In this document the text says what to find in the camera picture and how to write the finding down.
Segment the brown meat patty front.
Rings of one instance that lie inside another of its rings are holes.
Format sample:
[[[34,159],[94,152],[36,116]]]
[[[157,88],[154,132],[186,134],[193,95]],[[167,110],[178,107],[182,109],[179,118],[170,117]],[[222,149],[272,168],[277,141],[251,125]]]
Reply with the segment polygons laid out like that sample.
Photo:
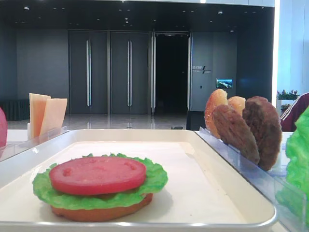
[[[242,116],[229,105],[219,105],[212,113],[221,140],[237,148],[241,155],[254,164],[260,161],[257,143]]]

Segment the brown meat patty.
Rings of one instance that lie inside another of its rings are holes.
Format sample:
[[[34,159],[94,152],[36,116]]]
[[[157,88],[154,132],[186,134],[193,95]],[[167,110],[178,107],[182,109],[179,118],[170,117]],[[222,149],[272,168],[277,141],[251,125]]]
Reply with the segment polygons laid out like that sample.
[[[257,143],[242,116],[229,105],[219,105],[212,113],[221,140],[237,148],[241,155],[254,164],[260,161]]]
[[[245,101],[242,117],[256,140],[260,155],[258,166],[269,171],[277,161],[282,141],[281,121],[277,111],[266,98],[254,96]]]

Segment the green lettuce leaf on stack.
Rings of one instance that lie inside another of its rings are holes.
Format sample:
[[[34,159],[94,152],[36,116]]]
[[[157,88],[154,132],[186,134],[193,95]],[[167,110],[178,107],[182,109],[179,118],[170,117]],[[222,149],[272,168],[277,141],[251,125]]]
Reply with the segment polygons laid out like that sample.
[[[104,156],[116,156],[129,158],[141,162],[146,167],[146,178],[143,184],[137,188],[126,190],[124,192],[100,194],[100,195],[71,195],[60,192],[53,188],[49,177],[50,171],[58,164],[54,163],[47,168],[43,173],[39,173],[34,178],[33,193],[45,203],[63,209],[78,210],[78,209],[107,209],[114,207],[127,207],[133,204],[140,203],[147,194],[158,193],[168,182],[168,174],[163,167],[158,163],[153,163],[148,158],[132,158],[124,154],[110,154]]]

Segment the orange cheese slice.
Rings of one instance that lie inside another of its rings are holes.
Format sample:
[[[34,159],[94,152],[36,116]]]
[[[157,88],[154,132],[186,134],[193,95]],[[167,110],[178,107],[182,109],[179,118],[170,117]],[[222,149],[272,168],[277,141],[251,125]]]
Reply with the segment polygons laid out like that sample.
[[[48,99],[51,99],[51,96],[29,93],[30,139],[40,135],[46,102]]]

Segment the red tomato slice standing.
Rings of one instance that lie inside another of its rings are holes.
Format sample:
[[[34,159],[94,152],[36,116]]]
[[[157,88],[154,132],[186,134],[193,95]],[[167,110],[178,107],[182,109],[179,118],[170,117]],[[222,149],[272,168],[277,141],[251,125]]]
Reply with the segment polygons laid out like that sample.
[[[6,146],[7,143],[8,124],[5,113],[0,108],[0,147]]]

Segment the green lettuce leaf standing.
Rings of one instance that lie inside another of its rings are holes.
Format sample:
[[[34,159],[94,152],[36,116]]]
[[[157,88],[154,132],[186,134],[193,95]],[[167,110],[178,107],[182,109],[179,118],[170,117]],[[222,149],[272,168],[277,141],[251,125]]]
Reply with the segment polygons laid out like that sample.
[[[309,110],[306,109],[295,123],[296,130],[287,139],[286,156],[290,159],[287,165],[286,181],[277,193],[279,203],[298,217],[306,216],[309,224]]]

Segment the dark double door middle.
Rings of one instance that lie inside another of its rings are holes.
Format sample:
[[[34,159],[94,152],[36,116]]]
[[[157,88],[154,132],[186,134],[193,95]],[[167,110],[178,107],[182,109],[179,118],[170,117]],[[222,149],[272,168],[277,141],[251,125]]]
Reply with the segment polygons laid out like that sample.
[[[148,34],[111,33],[111,111],[148,113]]]

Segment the toasted bun slice right rear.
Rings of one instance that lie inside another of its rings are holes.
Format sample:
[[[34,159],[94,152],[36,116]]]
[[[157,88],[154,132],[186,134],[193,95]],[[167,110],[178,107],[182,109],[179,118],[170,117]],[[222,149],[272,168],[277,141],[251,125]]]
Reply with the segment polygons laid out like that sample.
[[[228,105],[237,111],[241,116],[243,109],[245,108],[246,99],[240,96],[233,96],[228,99]]]

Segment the white rectangular metal tray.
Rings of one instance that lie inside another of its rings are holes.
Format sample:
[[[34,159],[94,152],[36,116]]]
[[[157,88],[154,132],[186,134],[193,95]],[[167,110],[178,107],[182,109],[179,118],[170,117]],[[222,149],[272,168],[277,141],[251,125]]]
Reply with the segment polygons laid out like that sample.
[[[140,211],[105,223],[55,216],[32,192],[53,163],[83,155],[149,158],[168,183]],[[269,232],[277,209],[198,134],[187,130],[72,130],[0,164],[3,232]]]

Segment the dark double door left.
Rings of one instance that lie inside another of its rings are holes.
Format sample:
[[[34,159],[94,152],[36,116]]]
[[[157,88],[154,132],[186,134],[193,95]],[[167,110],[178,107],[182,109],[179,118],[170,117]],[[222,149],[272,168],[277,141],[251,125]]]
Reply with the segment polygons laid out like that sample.
[[[70,112],[107,114],[107,33],[70,31]]]

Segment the person in maroon shirt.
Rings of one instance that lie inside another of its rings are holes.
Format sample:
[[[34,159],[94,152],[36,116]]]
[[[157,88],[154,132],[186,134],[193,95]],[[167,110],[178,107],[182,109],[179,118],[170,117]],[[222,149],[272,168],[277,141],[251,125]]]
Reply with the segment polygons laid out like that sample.
[[[293,132],[296,130],[295,122],[309,106],[309,93],[299,96],[292,105],[281,115],[281,130]]]

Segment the clear acrylic rack right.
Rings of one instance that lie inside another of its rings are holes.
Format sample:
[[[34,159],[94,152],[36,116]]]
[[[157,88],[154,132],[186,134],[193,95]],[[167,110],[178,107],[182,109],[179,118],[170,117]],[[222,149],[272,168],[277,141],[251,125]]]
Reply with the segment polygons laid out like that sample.
[[[240,152],[213,137],[206,129],[197,134],[231,164],[249,183],[270,200],[277,209],[279,222],[288,232],[309,230],[309,201],[306,194],[285,180],[285,143],[281,144],[279,165],[265,172],[244,158]]]

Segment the clear acrylic rack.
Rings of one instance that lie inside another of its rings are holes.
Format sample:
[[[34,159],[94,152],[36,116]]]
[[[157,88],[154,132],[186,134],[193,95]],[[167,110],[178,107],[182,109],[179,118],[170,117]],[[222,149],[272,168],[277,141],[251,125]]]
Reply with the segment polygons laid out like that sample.
[[[34,139],[29,139],[28,135],[30,132],[28,132],[28,130],[8,130],[7,144],[0,148],[0,160],[4,161],[9,159],[68,131],[67,127],[64,126],[60,129],[53,129],[42,136],[35,137]]]
[[[309,201],[306,194],[285,180],[285,143],[281,144],[279,165],[265,172],[244,158],[240,152],[213,137],[206,129],[197,134],[231,164],[249,183],[270,200],[277,209],[279,222],[288,232],[309,230]]]

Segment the clear acrylic rack left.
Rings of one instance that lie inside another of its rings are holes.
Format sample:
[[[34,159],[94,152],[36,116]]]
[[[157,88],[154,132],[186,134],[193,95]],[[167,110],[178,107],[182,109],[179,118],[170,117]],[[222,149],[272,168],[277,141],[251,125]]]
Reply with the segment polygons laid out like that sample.
[[[0,148],[0,160],[4,161],[9,159],[68,131],[67,127],[64,126],[60,129],[53,129],[42,136],[35,137],[34,139],[29,139],[28,135],[30,132],[28,132],[28,130],[8,130],[7,144]]]

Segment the small wall display screen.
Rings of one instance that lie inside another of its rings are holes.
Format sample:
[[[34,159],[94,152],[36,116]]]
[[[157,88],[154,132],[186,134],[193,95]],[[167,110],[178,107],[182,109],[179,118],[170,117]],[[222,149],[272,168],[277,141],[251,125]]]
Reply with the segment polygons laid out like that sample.
[[[233,87],[233,79],[216,79],[216,88],[232,88]]]

